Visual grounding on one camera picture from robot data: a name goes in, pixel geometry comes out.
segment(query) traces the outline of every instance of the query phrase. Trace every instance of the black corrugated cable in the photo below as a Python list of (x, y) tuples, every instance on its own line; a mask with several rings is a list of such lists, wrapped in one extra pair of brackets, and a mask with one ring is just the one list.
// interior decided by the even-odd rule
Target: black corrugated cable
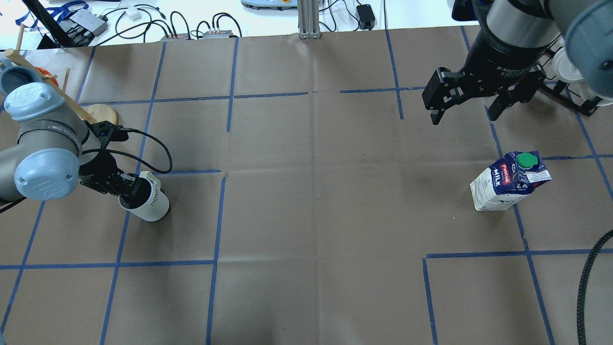
[(590, 251), (583, 266), (583, 272), (581, 272), (581, 280), (579, 281), (579, 293), (577, 294), (577, 337), (579, 338), (579, 345), (585, 345), (585, 294), (587, 292), (587, 280), (590, 277), (590, 272), (596, 255), (603, 248), (604, 244), (613, 238), (613, 230), (604, 234), (598, 242), (594, 245), (594, 248)]

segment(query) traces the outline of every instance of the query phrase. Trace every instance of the blue tape line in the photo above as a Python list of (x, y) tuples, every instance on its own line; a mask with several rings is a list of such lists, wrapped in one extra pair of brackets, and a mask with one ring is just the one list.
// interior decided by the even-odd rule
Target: blue tape line
[(492, 136), (494, 136), (494, 141), (496, 142), (496, 149), (498, 150), (498, 156), (502, 158), (502, 148), (500, 147), (500, 141), (498, 140), (498, 134), (496, 133), (496, 128), (494, 124), (490, 122), (490, 129), (492, 130)]
[(123, 253), (123, 246), (126, 242), (126, 233), (128, 232), (128, 224), (130, 222), (130, 212), (126, 211), (126, 220), (123, 222), (123, 229), (121, 230), (121, 240), (119, 241), (119, 249), (117, 250), (117, 258), (115, 259), (115, 269), (113, 270), (113, 280), (111, 281), (111, 289), (109, 291), (109, 300), (107, 302), (107, 310), (104, 313), (104, 323), (102, 324), (102, 334), (100, 335), (100, 345), (104, 345), (104, 341), (107, 337), (107, 329), (109, 327), (109, 317), (111, 315), (111, 306), (113, 305), (113, 297), (115, 296), (115, 287), (117, 285), (117, 275), (119, 274), (119, 267), (121, 263), (121, 255)]
[[(155, 83), (153, 84), (153, 91), (151, 92), (151, 99), (150, 99), (150, 103), (149, 103), (149, 109), (147, 110), (147, 120), (145, 121), (145, 129), (143, 130), (143, 132), (145, 133), (149, 133), (149, 124), (151, 123), (151, 114), (153, 113), (153, 104), (154, 104), (154, 100), (155, 100), (155, 95), (158, 92), (158, 84), (159, 84), (159, 76), (162, 73), (162, 64), (164, 63), (164, 54), (166, 53), (166, 42), (164, 42), (162, 44), (162, 52), (160, 54), (159, 57), (159, 63), (158, 63), (158, 71), (156, 72), (156, 76), (155, 76)], [(143, 154), (145, 152), (145, 144), (147, 143), (147, 137), (143, 136), (142, 141), (140, 142), (140, 151), (139, 151), (139, 158), (143, 158)], [(141, 162), (138, 162), (136, 164), (136, 173), (138, 174), (140, 171), (140, 165)]]
[(387, 49), (389, 50), (389, 58), (392, 62), (392, 72), (394, 73), (394, 85), (398, 88), (398, 74), (396, 72), (396, 60), (394, 59), (394, 50), (392, 48), (392, 39), (389, 37), (389, 30), (385, 30), (385, 37), (387, 39)]
[(408, 87), (389, 87), (389, 88), (365, 88), (357, 90), (341, 90), (341, 93), (369, 93), (369, 92), (389, 92), (389, 91), (408, 91)]
[(121, 262), (120, 267), (161, 267), (161, 266), (195, 266), (212, 265), (214, 260), (182, 260), (182, 261), (155, 261), (155, 262)]
[(226, 179), (224, 176), (221, 179), (221, 191), (219, 192), (219, 211), (217, 212), (217, 237), (215, 238), (215, 256), (214, 260), (219, 259), (219, 244), (221, 243), (221, 222), (224, 215), (224, 199), (226, 197)]
[[(439, 258), (486, 258), (486, 257), (520, 257), (523, 255), (573, 255), (573, 254), (589, 254), (591, 249), (547, 249), (547, 250), (529, 250), (523, 252), (466, 252), (466, 253), (434, 253), (426, 255), (428, 259)], [(613, 254), (613, 248), (603, 248), (600, 250), (604, 254)]]
[(143, 104), (143, 103), (151, 103), (151, 101), (117, 101), (117, 102), (96, 102), (96, 103), (79, 103), (82, 107), (88, 107), (93, 104), (106, 104), (109, 106), (122, 106), (124, 104)]
[(108, 268), (115, 267), (114, 263), (43, 263), (26, 265), (25, 269), (59, 269), (59, 268)]
[[(528, 246), (528, 241), (524, 238), (524, 245)], [(532, 262), (532, 256), (526, 255), (526, 259), (528, 260), (528, 267), (530, 267), (530, 275), (532, 276), (532, 282), (535, 285), (536, 291), (536, 299), (538, 300), (538, 305), (541, 308), (541, 315), (543, 316), (543, 322), (545, 323), (545, 330), (547, 332), (547, 337), (549, 338), (549, 344), (555, 345), (554, 334), (551, 332), (551, 325), (549, 324), (549, 318), (547, 316), (547, 311), (545, 310), (545, 302), (543, 302), (543, 295), (541, 294), (541, 287), (538, 284), (538, 278), (536, 277), (535, 265)]]
[(81, 80), (81, 86), (78, 88), (77, 97), (75, 98), (75, 102), (79, 102), (81, 99), (81, 94), (83, 93), (83, 88), (85, 87), (85, 81), (87, 80), (87, 76), (89, 74), (89, 69), (91, 68), (91, 64), (94, 62), (94, 54), (96, 53), (96, 47), (92, 47), (91, 54), (89, 55), (89, 62), (87, 62), (87, 68), (85, 69), (85, 74), (83, 75), (83, 80)]
[(145, 104), (145, 103), (167, 103), (167, 102), (186, 102), (186, 101), (209, 101), (214, 99), (229, 99), (230, 96), (208, 96), (208, 97), (186, 97), (186, 98), (164, 98), (164, 99), (143, 99), (140, 101), (117, 101), (117, 102), (96, 102), (96, 103), (80, 103), (82, 107), (90, 106), (92, 104), (107, 104), (110, 106), (121, 106), (124, 104)]
[[(572, 100), (572, 96), (571, 93), (566, 90), (566, 95), (568, 96), (568, 99)], [(598, 156), (598, 154), (596, 153), (596, 148), (594, 147), (594, 143), (592, 142), (592, 140), (590, 139), (590, 135), (587, 132), (587, 129), (585, 128), (585, 124), (583, 123), (583, 120), (581, 119), (581, 116), (579, 115), (579, 112), (575, 111), (575, 117), (577, 118), (577, 121), (579, 122), (579, 126), (581, 127), (581, 130), (583, 131), (583, 135), (585, 136), (585, 140), (587, 140), (587, 144), (590, 146), (590, 150), (592, 151), (592, 155), (594, 155), (594, 157), (596, 158), (596, 165), (598, 165), (598, 169), (600, 170), (600, 174), (603, 177), (603, 181), (605, 186), (607, 187), (607, 191), (609, 192), (609, 196), (611, 197), (611, 200), (613, 200), (613, 189), (611, 189), (611, 184), (609, 183), (609, 178), (607, 177), (606, 172), (604, 172), (604, 167), (602, 162), (600, 162), (600, 157)]]
[(208, 297), (208, 319), (207, 319), (207, 345), (211, 345), (211, 332), (213, 331), (213, 304), (215, 302), (215, 285), (217, 283), (217, 261), (219, 260), (219, 245), (221, 243), (221, 222), (224, 215), (224, 199), (226, 197), (226, 177), (221, 180), (221, 191), (219, 192), (219, 211), (217, 213), (217, 236), (215, 238), (215, 256), (213, 263), (213, 274), (211, 276), (211, 290)]
[(466, 44), (466, 50), (470, 52), (470, 43), (468, 42), (468, 36), (466, 35), (466, 30), (464, 26), (460, 26), (460, 30), (462, 30), (462, 37), (464, 37), (464, 44)]
[(8, 269), (20, 269), (21, 267), (23, 267), (23, 266), (21, 266), (21, 265), (2, 265), (2, 266), (0, 266), (0, 270), (4, 270), (4, 269), (6, 269), (6, 270), (8, 270)]
[(402, 111), (402, 99), (400, 98), (400, 91), (396, 91), (396, 101), (398, 101), (398, 112), (400, 113), (400, 120), (404, 120), (405, 115)]
[(219, 174), (221, 170), (183, 170), (183, 171), (171, 171), (166, 174), (160, 174), (154, 172), (154, 175), (195, 175), (195, 174)]
[(396, 70), (396, 59), (394, 58), (394, 49), (392, 48), (392, 39), (389, 37), (389, 30), (385, 30), (385, 37), (387, 39), (387, 48), (389, 49), (389, 58), (392, 62), (392, 72), (394, 73), (394, 85), (396, 86), (396, 100), (398, 102), (398, 114), (400, 115), (400, 120), (405, 119), (405, 115), (402, 110), (402, 99), (400, 98), (399, 83), (398, 83), (398, 72)]
[(263, 93), (261, 95), (238, 95), (234, 98), (264, 98), (264, 97), (290, 97), (308, 95), (308, 92), (291, 92), (291, 93)]
[(432, 306), (432, 292), (430, 291), (430, 278), (428, 277), (428, 264), (426, 264), (425, 259), (422, 259), (422, 266), (424, 269), (425, 298), (428, 302), (428, 314), (430, 315), (432, 344), (438, 345), (438, 336), (436, 335), (436, 322), (434, 321), (434, 308)]
[(587, 159), (594, 159), (594, 156), (593, 155), (579, 156), (579, 157), (551, 156), (551, 157), (544, 157), (543, 158), (543, 160), (587, 160)]
[(24, 266), (28, 261), (28, 256), (30, 255), (30, 250), (32, 249), (32, 243), (34, 243), (34, 237), (36, 236), (36, 231), (38, 230), (38, 226), (40, 224), (40, 217), (42, 216), (42, 211), (45, 208), (45, 202), (40, 203), (40, 208), (38, 215), (36, 216), (36, 221), (34, 222), (34, 228), (32, 229), (32, 234), (30, 235), (30, 240), (28, 241), (28, 246), (26, 247), (26, 252), (23, 254), (23, 259), (21, 260), (21, 268), (17, 273), (17, 278), (15, 279), (15, 285), (13, 285), (13, 291), (10, 294), (9, 305), (6, 307), (6, 312), (4, 313), (4, 318), (2, 319), (2, 325), (0, 325), (0, 332), (4, 333), (4, 328), (6, 327), (6, 322), (9, 320), (10, 310), (13, 308), (13, 302), (15, 302), (15, 296), (17, 295), (17, 289), (19, 289), (19, 283), (21, 282), (21, 276), (23, 275)]
[(538, 284), (538, 278), (536, 277), (535, 266), (534, 266), (534, 263), (532, 262), (532, 256), (530, 255), (530, 246), (528, 245), (528, 240), (524, 237), (524, 223), (522, 222), (522, 217), (519, 214), (519, 208), (517, 207), (516, 204), (513, 205), (513, 211), (515, 212), (515, 218), (517, 220), (517, 227), (519, 228), (519, 233), (521, 234), (522, 242), (524, 244), (526, 259), (528, 261), (530, 275), (532, 276), (532, 283), (535, 286), (536, 299), (538, 300), (538, 305), (539, 305), (539, 308), (541, 309), (541, 315), (543, 317), (543, 322), (545, 323), (545, 330), (547, 332), (547, 337), (549, 338), (549, 344), (555, 345), (554, 335), (551, 332), (551, 326), (549, 324), (547, 310), (545, 309), (545, 302), (543, 302), (543, 295), (541, 294), (541, 287)]
[(232, 79), (230, 80), (230, 102), (228, 104), (228, 121), (226, 124), (226, 131), (230, 131), (232, 126), (232, 106), (234, 104), (234, 83), (236, 80), (236, 60), (238, 57), (238, 39), (234, 41), (234, 58), (232, 60)]
[(476, 253), (436, 253), (428, 254), (426, 258), (487, 258), (487, 257), (520, 257), (525, 252), (476, 252)]
[[(517, 204), (513, 205), (513, 212), (515, 212), (515, 220), (517, 221), (517, 227), (519, 229), (519, 234), (523, 239), (524, 238), (524, 223), (522, 222), (522, 218), (519, 215), (519, 208), (517, 207)], [(526, 251), (526, 253), (530, 251), (530, 248), (528, 247), (528, 242), (524, 243), (524, 251)]]
[(185, 102), (185, 101), (209, 101), (214, 99), (229, 99), (230, 96), (208, 96), (208, 97), (193, 97), (193, 98), (166, 98), (155, 99), (154, 103), (166, 103), (166, 102)]
[[(554, 250), (531, 250), (530, 255), (571, 255), (571, 254), (589, 254), (591, 249), (554, 249)], [(613, 253), (613, 248), (603, 248), (600, 253)]]

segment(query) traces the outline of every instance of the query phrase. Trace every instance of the white cylindrical object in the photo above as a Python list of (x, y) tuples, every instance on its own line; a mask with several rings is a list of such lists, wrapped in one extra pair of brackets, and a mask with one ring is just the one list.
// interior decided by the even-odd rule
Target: white cylindrical object
[(154, 177), (151, 171), (142, 171), (139, 174), (139, 177), (146, 179), (151, 185), (151, 193), (149, 194), (149, 198), (140, 207), (134, 209), (125, 208), (121, 204), (120, 200), (121, 208), (126, 211), (130, 211), (137, 217), (140, 217), (147, 222), (155, 222), (156, 220), (162, 219), (162, 217), (168, 212), (170, 201), (168, 200), (168, 197), (166, 197), (166, 195), (160, 190), (161, 182)]
[(583, 82), (583, 76), (575, 65), (571, 62), (566, 54), (565, 48), (560, 48), (552, 60), (554, 72), (558, 78), (565, 83), (580, 83)]

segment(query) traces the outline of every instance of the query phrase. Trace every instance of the light blue robot joint cap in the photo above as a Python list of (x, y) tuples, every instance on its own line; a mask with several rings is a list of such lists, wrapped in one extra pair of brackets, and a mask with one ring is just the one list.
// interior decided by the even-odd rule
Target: light blue robot joint cap
[(44, 115), (66, 100), (45, 83), (29, 83), (16, 88), (4, 100), (4, 109), (15, 121)]
[(68, 150), (44, 149), (19, 163), (13, 180), (21, 195), (35, 200), (60, 199), (78, 182), (78, 158)]

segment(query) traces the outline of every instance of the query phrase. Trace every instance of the black cable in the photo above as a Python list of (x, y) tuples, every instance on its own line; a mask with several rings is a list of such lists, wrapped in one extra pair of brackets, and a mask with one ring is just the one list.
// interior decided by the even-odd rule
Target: black cable
[(162, 11), (160, 11), (159, 7), (155, 7), (153, 5), (149, 5), (149, 4), (138, 4), (138, 5), (134, 5), (134, 7), (138, 7), (138, 6), (146, 6), (146, 7), (151, 7), (152, 9), (158, 11), (159, 16), (162, 17), (162, 19), (166, 19), (166, 16), (162, 13)]
[(215, 17), (217, 17), (218, 15), (223, 15), (223, 14), (230, 15), (229, 13), (225, 13), (225, 12), (215, 13), (213, 15), (213, 18), (211, 18), (211, 25), (213, 25), (213, 28), (215, 28)]
[(383, 17), (385, 18), (385, 30), (387, 30), (387, 2), (383, 0)]
[(219, 20), (224, 18), (224, 17), (228, 17), (228, 18), (232, 19), (232, 21), (234, 22), (234, 24), (236, 24), (236, 27), (238, 28), (238, 35), (240, 37), (243, 37), (243, 31), (240, 29), (240, 25), (238, 25), (238, 22), (236, 21), (236, 19), (234, 19), (234, 17), (229, 15), (229, 14), (222, 14), (219, 17), (217, 17), (217, 28), (219, 29)]
[(320, 11), (320, 12), (323, 12), (323, 11), (325, 11), (325, 10), (329, 9), (330, 7), (334, 6), (334, 4), (336, 4), (336, 3), (337, 3), (337, 2), (339, 2), (339, 1), (340, 1), (340, 0), (335, 0), (335, 1), (332, 3), (332, 5), (330, 5), (330, 1), (328, 1), (328, 7), (326, 7), (325, 9), (321, 9), (321, 10), (319, 10), (319, 11)]
[(328, 31), (332, 32), (332, 29), (330, 29), (330, 27), (326, 23), (324, 23), (323, 21), (320, 21), (319, 24), (325, 26), (325, 28), (328, 29)]
[(355, 16), (355, 15), (353, 15), (353, 14), (351, 13), (351, 11), (349, 10), (349, 6), (347, 6), (347, 1), (346, 1), (346, 0), (340, 0), (340, 1), (343, 1), (343, 2), (344, 2), (344, 4), (345, 4), (345, 9), (347, 10), (347, 13), (348, 13), (348, 14), (349, 14), (349, 15), (350, 15), (350, 16), (351, 16), (353, 19), (355, 19), (355, 20), (356, 20), (356, 22), (357, 22), (357, 27), (356, 27), (355, 29), (353, 29), (352, 31), (357, 31), (357, 30), (360, 28), (360, 20), (359, 20), (358, 18), (356, 18), (356, 16)]
[(129, 157), (133, 160), (137, 160), (141, 163), (143, 163), (147, 168), (150, 168), (151, 170), (155, 171), (156, 173), (160, 173), (160, 174), (168, 174), (169, 172), (172, 171), (172, 157), (170, 156), (170, 151), (168, 150), (168, 147), (166, 147), (166, 145), (164, 145), (163, 142), (161, 142), (158, 138), (145, 133), (143, 131), (140, 130), (135, 130), (133, 128), (123, 128), (123, 131), (127, 132), (127, 133), (137, 133), (137, 134), (141, 134), (144, 135), (152, 140), (154, 140), (155, 142), (157, 142), (158, 144), (160, 144), (162, 146), (162, 148), (166, 151), (166, 155), (168, 156), (168, 163), (169, 163), (169, 167), (168, 170), (160, 170), (158, 168), (155, 168), (154, 166), (150, 165), (149, 163), (145, 162), (144, 160), (142, 160), (141, 158), (132, 155), (130, 153), (127, 152), (122, 152), (122, 151), (117, 151), (117, 150), (109, 150), (107, 148), (101, 148), (101, 149), (91, 149), (91, 150), (85, 150), (82, 152), (82, 155), (86, 155), (87, 153), (92, 153), (92, 152), (108, 152), (108, 153), (114, 153), (116, 155), (122, 155), (122, 156), (126, 156)]
[[(162, 28), (163, 28), (163, 26), (161, 26), (161, 25), (160, 25), (160, 24), (158, 24), (158, 23), (154, 23), (154, 22), (149, 22), (149, 23), (141, 23), (141, 24), (136, 24), (136, 25), (132, 26), (131, 28), (125, 29), (124, 31), (120, 32), (119, 34), (126, 33), (126, 32), (128, 32), (128, 31), (130, 31), (130, 30), (132, 30), (132, 29), (136, 29), (136, 28), (138, 28), (138, 27), (140, 27), (140, 26), (143, 26), (143, 25), (151, 25), (151, 24), (155, 24), (155, 25), (158, 25), (158, 26), (160, 26), (160, 27), (162, 27)], [(94, 47), (97, 47), (97, 46), (99, 46), (99, 45), (105, 44), (106, 42), (108, 42), (108, 41), (110, 41), (110, 40), (112, 40), (112, 39), (116, 38), (117, 36), (118, 36), (117, 34), (114, 34), (114, 35), (112, 35), (111, 37), (107, 38), (106, 40), (104, 40), (104, 41), (102, 41), (102, 42), (100, 42), (100, 43), (95, 44), (95, 45), (94, 45)]]
[(332, 23), (334, 23), (334, 30), (332, 31), (336, 31), (338, 29), (338, 26), (337, 20), (334, 19), (334, 13), (332, 13), (332, 5), (330, 4), (330, 0), (328, 0), (328, 9), (330, 10), (330, 17), (332, 17)]
[[(161, 21), (162, 23), (166, 24), (166, 22), (161, 19), (152, 20), (151, 24), (158, 25), (160, 28), (162, 28), (162, 30), (164, 31), (164, 37), (168, 38), (168, 32), (166, 31), (166, 29), (164, 29), (164, 27), (161, 24), (157, 23), (158, 21)], [(145, 30), (145, 34), (143, 35), (143, 43), (147, 42), (147, 31), (149, 31), (149, 28)]]
[(12, 203), (4, 206), (3, 208), (0, 209), (0, 213), (4, 213), (4, 212), (12, 209), (13, 207), (17, 206), (20, 202), (24, 201), (25, 199), (26, 199), (26, 197), (24, 196), (23, 198), (17, 199), (15, 201), (13, 201)]
[(577, 294), (577, 337), (579, 338), (579, 345), (585, 345), (585, 293), (587, 292), (587, 280), (590, 278), (590, 272), (596, 255), (603, 248), (604, 244), (613, 238), (613, 230), (604, 234), (598, 242), (594, 245), (594, 248), (587, 256), (585, 265), (583, 266), (583, 272), (581, 272), (581, 280), (579, 281), (579, 293)]
[(187, 21), (187, 19), (185, 19), (185, 16), (183, 16), (181, 14), (181, 12), (178, 12), (178, 11), (172, 11), (170, 13), (170, 27), (172, 27), (172, 32), (174, 33), (175, 37), (177, 36), (177, 30), (175, 29), (175, 24), (172, 22), (172, 15), (173, 14), (178, 14), (178, 15), (181, 16), (181, 18), (183, 18), (183, 21), (185, 22), (185, 28), (188, 30), (188, 39), (191, 39), (191, 34), (189, 33), (190, 30), (189, 30), (188, 21)]
[(200, 23), (198, 23), (198, 25), (196, 26), (196, 31), (200, 31), (200, 25), (202, 24), (206, 24), (208, 30), (211, 31), (211, 25), (206, 20), (202, 20)]
[(168, 37), (169, 37), (169, 35), (170, 35), (169, 33), (171, 33), (171, 32), (172, 32), (172, 30), (171, 30), (171, 28), (170, 28), (170, 25), (168, 25), (168, 23), (166, 23), (164, 20), (161, 20), (161, 19), (155, 19), (155, 20), (152, 20), (152, 21), (151, 21), (151, 24), (155, 24), (155, 23), (157, 23), (157, 22), (160, 22), (160, 23), (163, 23), (164, 25), (166, 25), (166, 28), (168, 29), (168, 31), (166, 31), (166, 30), (164, 29), (164, 27), (163, 27), (163, 26), (162, 26), (162, 30), (164, 30), (164, 35), (166, 36), (166, 38), (168, 38)]
[(196, 38), (196, 39), (201, 39), (204, 37), (204, 33), (200, 30), (192, 30), (190, 31), (190, 33)]
[[(138, 10), (139, 10), (139, 11), (142, 11), (142, 12), (145, 12), (145, 13), (146, 13), (146, 14), (149, 16), (149, 23), (151, 23), (151, 22), (153, 21), (153, 17), (151, 16), (151, 14), (150, 14), (149, 12), (147, 12), (146, 10), (143, 10), (143, 9), (138, 9)], [(136, 36), (132, 36), (132, 37), (130, 37), (130, 36), (122, 36), (122, 35), (121, 35), (121, 33), (119, 32), (118, 26), (119, 26), (119, 22), (121, 21), (121, 19), (123, 18), (123, 16), (124, 16), (124, 15), (126, 15), (126, 13), (125, 13), (125, 12), (123, 12), (123, 13), (122, 13), (122, 14), (119, 16), (119, 18), (117, 18), (117, 21), (115, 22), (115, 33), (117, 34), (117, 36), (118, 36), (118, 37), (121, 37), (121, 38), (123, 38), (123, 39), (135, 39), (135, 38), (139, 38), (140, 36), (145, 35), (145, 33), (146, 33), (146, 32), (149, 30), (149, 28), (151, 27), (151, 25), (148, 25), (148, 26), (145, 28), (145, 30), (144, 30), (142, 33), (140, 33), (140, 34), (138, 34), (138, 35), (136, 35)]]

